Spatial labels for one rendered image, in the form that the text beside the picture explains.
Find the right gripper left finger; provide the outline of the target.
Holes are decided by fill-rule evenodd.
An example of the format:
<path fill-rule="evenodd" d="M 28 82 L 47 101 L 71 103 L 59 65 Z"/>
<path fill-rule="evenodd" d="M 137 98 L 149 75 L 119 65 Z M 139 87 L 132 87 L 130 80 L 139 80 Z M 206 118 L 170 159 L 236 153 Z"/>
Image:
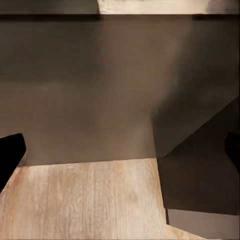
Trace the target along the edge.
<path fill-rule="evenodd" d="M 0 193 L 26 152 L 21 133 L 0 138 Z"/>

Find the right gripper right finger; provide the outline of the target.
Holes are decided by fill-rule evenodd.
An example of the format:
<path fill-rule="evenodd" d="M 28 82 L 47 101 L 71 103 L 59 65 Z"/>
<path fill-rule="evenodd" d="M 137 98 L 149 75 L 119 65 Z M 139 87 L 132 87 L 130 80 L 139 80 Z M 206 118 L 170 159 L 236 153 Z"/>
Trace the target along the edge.
<path fill-rule="evenodd" d="M 224 151 L 233 165 L 240 172 L 240 135 L 229 133 L 225 140 Z"/>

